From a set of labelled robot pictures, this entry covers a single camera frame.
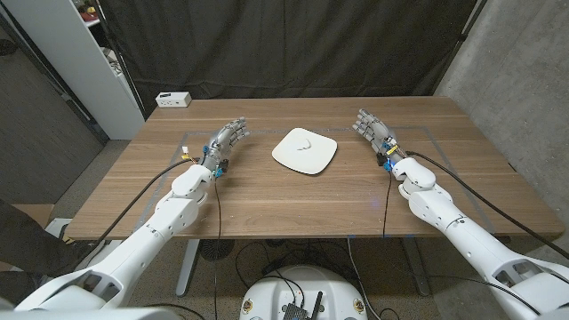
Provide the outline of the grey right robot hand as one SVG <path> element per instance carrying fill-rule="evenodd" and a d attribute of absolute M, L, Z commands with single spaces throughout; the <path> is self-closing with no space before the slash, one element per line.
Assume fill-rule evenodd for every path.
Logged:
<path fill-rule="evenodd" d="M 367 110 L 359 110 L 352 128 L 370 142 L 378 164 L 387 172 L 392 172 L 395 165 L 406 158 L 406 153 L 398 145 L 395 133 Z"/>

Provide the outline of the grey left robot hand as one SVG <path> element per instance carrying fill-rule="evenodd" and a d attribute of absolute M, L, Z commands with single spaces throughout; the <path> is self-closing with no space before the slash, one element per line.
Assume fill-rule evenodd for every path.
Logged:
<path fill-rule="evenodd" d="M 220 164 L 229 158 L 231 149 L 249 135 L 246 119 L 242 116 L 224 126 L 211 135 L 204 152 L 202 166 L 214 172 Z"/>

